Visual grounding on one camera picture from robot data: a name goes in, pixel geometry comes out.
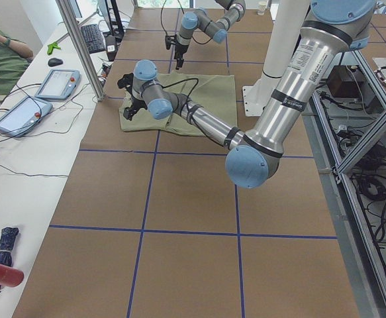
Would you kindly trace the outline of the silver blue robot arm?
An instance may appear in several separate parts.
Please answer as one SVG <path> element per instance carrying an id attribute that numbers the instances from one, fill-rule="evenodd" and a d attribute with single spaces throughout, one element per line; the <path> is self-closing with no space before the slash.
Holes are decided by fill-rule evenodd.
<path id="1" fill-rule="evenodd" d="M 141 109 L 155 119 L 179 115 L 228 150 L 225 168 L 234 184 L 258 187 L 276 173 L 283 141 L 334 57 L 367 45 L 375 6 L 375 1 L 281 1 L 262 75 L 245 88 L 244 104 L 258 118 L 246 132 L 186 94 L 166 91 L 150 60 L 137 62 L 117 83 L 132 101 L 123 115 L 131 119 Z"/>
<path id="2" fill-rule="evenodd" d="M 197 8 L 183 14 L 181 26 L 177 33 L 165 35 L 165 46 L 169 50 L 174 46 L 173 58 L 176 60 L 175 68 L 182 68 L 183 55 L 187 52 L 193 33 L 196 29 L 205 33 L 210 40 L 220 44 L 226 39 L 229 28 L 242 19 L 246 11 L 245 1 L 217 1 L 226 10 L 226 13 L 217 21 L 213 21 L 203 8 Z"/>

